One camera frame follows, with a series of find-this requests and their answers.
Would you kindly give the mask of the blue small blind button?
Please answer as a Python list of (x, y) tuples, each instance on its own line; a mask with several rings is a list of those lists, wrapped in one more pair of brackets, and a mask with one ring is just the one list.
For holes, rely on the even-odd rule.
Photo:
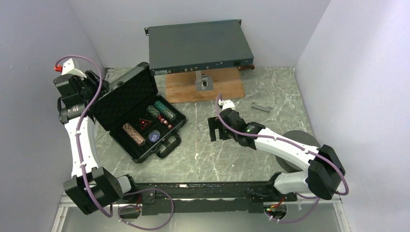
[(152, 143), (155, 143), (161, 138), (161, 133), (158, 130), (152, 130), (148, 134), (148, 138)]

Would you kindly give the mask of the black triangular all-in button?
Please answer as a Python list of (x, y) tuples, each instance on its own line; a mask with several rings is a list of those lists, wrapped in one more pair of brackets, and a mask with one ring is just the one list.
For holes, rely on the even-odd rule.
[(140, 118), (139, 123), (140, 123), (141, 131), (143, 131), (143, 130), (147, 129), (152, 124), (152, 121), (148, 120), (148, 119)]

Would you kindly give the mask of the orange poker chip stack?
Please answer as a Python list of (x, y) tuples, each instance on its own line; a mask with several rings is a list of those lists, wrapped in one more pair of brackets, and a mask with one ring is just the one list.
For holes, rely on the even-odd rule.
[(131, 137), (133, 140), (139, 145), (139, 146), (144, 146), (146, 144), (145, 138), (139, 134), (138, 132), (132, 133)]
[(130, 137), (134, 137), (138, 133), (130, 123), (125, 123), (122, 128)]

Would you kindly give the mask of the black poker set case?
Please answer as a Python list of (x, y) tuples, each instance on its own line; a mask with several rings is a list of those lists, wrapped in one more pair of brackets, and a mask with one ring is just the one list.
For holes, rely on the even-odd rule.
[[(159, 94), (155, 78), (147, 62), (139, 63), (110, 82), (109, 88), (109, 92), (96, 100), (91, 109), (99, 124), (109, 132), (115, 142), (135, 163), (145, 161), (152, 154), (163, 159), (180, 145), (178, 130), (185, 125), (186, 116)], [(155, 101), (161, 101), (168, 109), (176, 113), (177, 118), (170, 120), (167, 115), (160, 112), (161, 116), (173, 126), (171, 130), (147, 111), (147, 107), (154, 106)], [(140, 118), (151, 120), (152, 124), (141, 131)], [(122, 126), (125, 123), (130, 123), (145, 138), (144, 146), (139, 146), (123, 130)], [(161, 133), (161, 138), (155, 143), (148, 138), (152, 130), (158, 130)]]

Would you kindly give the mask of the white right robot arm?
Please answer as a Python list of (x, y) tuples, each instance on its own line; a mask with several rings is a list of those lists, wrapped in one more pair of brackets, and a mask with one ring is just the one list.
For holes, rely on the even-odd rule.
[(207, 121), (211, 141), (233, 139), (241, 146), (268, 152), (297, 167), (296, 172), (271, 177), (266, 188), (269, 199), (277, 201), (297, 192), (311, 192), (324, 200), (348, 194), (345, 169), (331, 146), (317, 147), (286, 138), (260, 123), (245, 122), (233, 109), (225, 109)]

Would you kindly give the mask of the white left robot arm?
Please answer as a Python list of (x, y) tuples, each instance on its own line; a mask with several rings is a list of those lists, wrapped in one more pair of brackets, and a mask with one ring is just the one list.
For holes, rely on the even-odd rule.
[(94, 118), (87, 105), (96, 93), (109, 92), (109, 83), (91, 70), (62, 72), (53, 83), (60, 92), (59, 120), (68, 133), (73, 167), (71, 179), (63, 184), (67, 196), (85, 214), (103, 210), (119, 200), (132, 203), (139, 189), (128, 174), (114, 177), (98, 160)]

